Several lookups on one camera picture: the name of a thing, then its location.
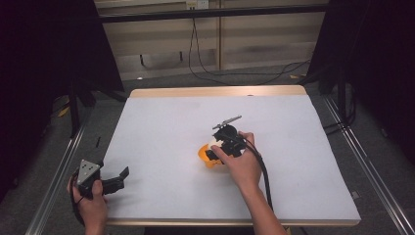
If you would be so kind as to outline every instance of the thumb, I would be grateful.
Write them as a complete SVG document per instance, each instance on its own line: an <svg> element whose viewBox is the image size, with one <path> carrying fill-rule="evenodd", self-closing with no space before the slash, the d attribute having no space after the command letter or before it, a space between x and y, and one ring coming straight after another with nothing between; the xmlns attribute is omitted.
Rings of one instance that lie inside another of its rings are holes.
<svg viewBox="0 0 415 235"><path fill-rule="evenodd" d="M102 197L103 196L103 182L101 180L95 180L94 184L92 185L92 194L95 196Z"/></svg>
<svg viewBox="0 0 415 235"><path fill-rule="evenodd" d="M229 156L226 155L220 147L212 145L210 148L217 155L217 157L220 158L225 164L229 162Z"/></svg>

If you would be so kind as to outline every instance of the person's left hand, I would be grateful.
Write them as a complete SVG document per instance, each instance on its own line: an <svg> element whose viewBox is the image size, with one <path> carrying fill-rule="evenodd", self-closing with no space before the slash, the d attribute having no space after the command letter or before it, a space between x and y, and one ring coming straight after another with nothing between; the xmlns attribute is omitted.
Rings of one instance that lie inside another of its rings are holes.
<svg viewBox="0 0 415 235"><path fill-rule="evenodd" d="M104 234L105 225L107 223L108 209L107 200L103 196L103 184L101 180L95 180L92 186L93 199L82 199L78 189L71 185L73 189L73 197L79 202L79 213L85 223L85 234ZM67 191L70 192L70 181Z"/></svg>

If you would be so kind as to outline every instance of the gray carpet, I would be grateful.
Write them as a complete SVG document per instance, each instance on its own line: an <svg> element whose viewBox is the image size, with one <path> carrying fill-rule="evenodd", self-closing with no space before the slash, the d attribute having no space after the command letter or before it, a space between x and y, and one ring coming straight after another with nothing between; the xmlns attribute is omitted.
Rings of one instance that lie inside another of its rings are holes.
<svg viewBox="0 0 415 235"><path fill-rule="evenodd" d="M255 68L248 70L233 70L232 72L276 72L281 68ZM288 74L306 73L306 66ZM294 84L298 80L284 74L267 84ZM272 76L265 75L228 75L213 76L199 73L204 78L218 79L232 85L253 85L268 81ZM124 82L125 92L128 96L135 88L153 87L192 87L222 85L213 81L199 79L192 74L169 77L150 78ZM318 94L317 85L306 85L307 93L321 118L322 125L334 122L323 98ZM97 105L86 123L85 132L70 164L69 175L78 166L81 159L98 161L105 156L117 121L122 112L123 103L117 102L107 96L96 93ZM407 215L415 219L415 167L401 154L399 148L391 139L384 137L381 126L371 115L358 104L356 121L351 126L363 148L372 160L376 169L390 187ZM0 205L0 233L24 234L33 215L39 206L45 191L58 167L62 155L69 143L70 119L69 116L53 117L46 130L45 137L39 146L39 151L30 168L21 178L20 187L11 190ZM354 227L307 227L309 235L312 234L399 234L388 212L366 178L353 152L348 146L342 133L329 135L329 141L345 179L349 191L358 191L361 198L355 203L362 217L362 221ZM55 206L51 211L43 234L82 234L82 226L77 223L66 192L66 182L59 190ZM226 229L199 228L195 234L227 234ZM110 226L111 234L142 234L140 227ZM298 228L293 228L293 234L302 234Z"/></svg>

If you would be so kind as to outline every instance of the white board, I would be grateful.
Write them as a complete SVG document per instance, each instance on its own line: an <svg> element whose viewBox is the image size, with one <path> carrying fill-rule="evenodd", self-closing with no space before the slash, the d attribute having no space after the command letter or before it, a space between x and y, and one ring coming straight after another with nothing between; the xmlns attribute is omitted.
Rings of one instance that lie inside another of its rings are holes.
<svg viewBox="0 0 415 235"><path fill-rule="evenodd" d="M212 127L238 115L242 118L232 125L254 133L282 222L358 223L306 95L128 99L102 170L104 179L126 166L130 170L125 188L108 195L109 218L250 219L226 166L209 169L198 157L215 132Z"/></svg>

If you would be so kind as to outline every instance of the yellow object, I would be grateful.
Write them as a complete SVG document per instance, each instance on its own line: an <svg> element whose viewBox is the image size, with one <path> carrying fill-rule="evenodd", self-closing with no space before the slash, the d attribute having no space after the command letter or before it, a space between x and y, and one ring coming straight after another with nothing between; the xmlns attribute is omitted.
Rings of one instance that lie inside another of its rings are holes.
<svg viewBox="0 0 415 235"><path fill-rule="evenodd" d="M212 168L215 165L222 165L222 161L221 160L210 160L208 158L207 152L206 150L208 149L208 144L205 144L200 150L199 150L199 158L201 158L202 161L205 162L205 165L207 166L207 168Z"/></svg>

